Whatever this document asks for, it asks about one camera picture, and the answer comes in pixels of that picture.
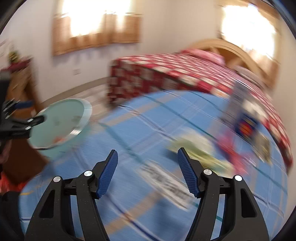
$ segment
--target person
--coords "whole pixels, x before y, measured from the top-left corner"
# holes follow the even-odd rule
[[[10,149],[11,141],[8,141],[0,154],[0,164],[7,162]],[[0,240],[2,241],[24,241],[18,214],[19,194],[15,191],[0,194]]]

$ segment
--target baseboard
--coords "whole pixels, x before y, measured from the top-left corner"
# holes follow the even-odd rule
[[[77,86],[73,89],[70,89],[70,90],[67,90],[61,94],[58,94],[48,100],[45,100],[44,102],[42,102],[43,106],[49,106],[50,104],[53,104],[57,101],[60,101],[60,100],[63,100],[63,99],[67,99],[73,95],[76,95],[82,91],[85,91],[85,90],[88,90],[88,89],[91,89],[93,87],[96,87],[98,85],[103,85],[103,84],[106,84],[108,81],[108,77],[105,77],[105,78],[101,78],[101,79],[98,79],[98,80],[94,80],[94,81],[91,81],[91,82],[88,82],[88,83],[85,83],[83,85],[80,85],[80,86]]]

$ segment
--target white wall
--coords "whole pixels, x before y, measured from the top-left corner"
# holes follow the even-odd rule
[[[274,106],[283,120],[291,141],[294,162],[296,161],[296,40],[282,20],[281,68],[273,93]],[[296,165],[288,176],[287,220],[296,205]]]
[[[166,51],[174,52],[191,43],[217,37],[216,0],[171,0]]]
[[[163,50],[170,0],[143,0],[140,44],[116,44],[52,57],[52,18],[55,0],[27,0],[14,14],[0,42],[13,40],[22,56],[32,55],[41,100],[109,75],[113,58],[159,53]],[[74,69],[81,74],[73,75]]]

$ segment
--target blue plaid blanket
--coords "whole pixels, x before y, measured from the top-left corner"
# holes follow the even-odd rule
[[[185,127],[213,137],[222,124],[218,118],[228,101],[190,91],[163,91],[135,98],[93,125],[79,146],[50,162],[23,189],[19,199],[25,232],[34,209],[54,176],[80,175],[105,160],[111,149],[118,152],[118,166],[107,194],[97,202],[111,241],[183,241],[194,219],[199,200],[188,191],[177,155],[167,146]],[[268,131],[272,165],[259,159],[244,176],[264,216],[272,239],[281,228],[287,203],[287,175],[283,158]],[[236,136],[238,153],[251,152]],[[224,159],[219,150],[215,157]],[[76,197],[71,197],[76,236],[83,237]],[[219,236],[224,196],[220,195],[212,238]]]

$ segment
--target floor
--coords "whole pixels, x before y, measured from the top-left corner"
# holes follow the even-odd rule
[[[91,121],[97,121],[107,115],[112,109],[107,101],[107,90],[107,84],[102,84],[73,95],[70,98],[81,98],[91,103],[93,108]]]

